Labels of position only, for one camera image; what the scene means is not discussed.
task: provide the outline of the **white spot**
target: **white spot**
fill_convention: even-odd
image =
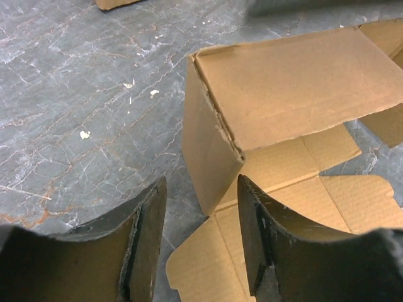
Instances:
[[[134,79],[133,79],[133,82],[131,84],[123,83],[123,86],[125,86],[127,89],[132,88],[133,85],[134,85]]]
[[[150,91],[150,98],[152,99],[154,97],[154,95],[156,95],[157,93],[159,93],[158,90]]]
[[[88,132],[82,131],[82,132],[80,132],[80,137],[82,140],[85,140],[86,138],[89,138],[90,134],[91,134],[90,131],[88,131]]]

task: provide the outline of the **cardboard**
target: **cardboard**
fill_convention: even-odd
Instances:
[[[95,0],[97,7],[103,11],[108,11],[122,5],[139,2],[140,0]]]
[[[403,141],[402,49],[403,20],[393,20],[189,56],[182,150],[210,218],[167,262],[182,302],[255,301],[237,209],[240,173],[338,230],[403,227],[381,177],[319,175],[360,154],[345,121],[360,118],[390,147]]]

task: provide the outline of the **cracked floor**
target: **cracked floor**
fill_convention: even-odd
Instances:
[[[179,301],[165,263],[205,220],[180,151],[186,54],[403,16],[400,3],[246,24],[241,2],[149,0],[102,13],[92,0],[0,1],[0,223],[65,232],[164,174],[154,301]],[[348,128],[363,155],[325,174],[381,175],[402,206],[403,145]]]

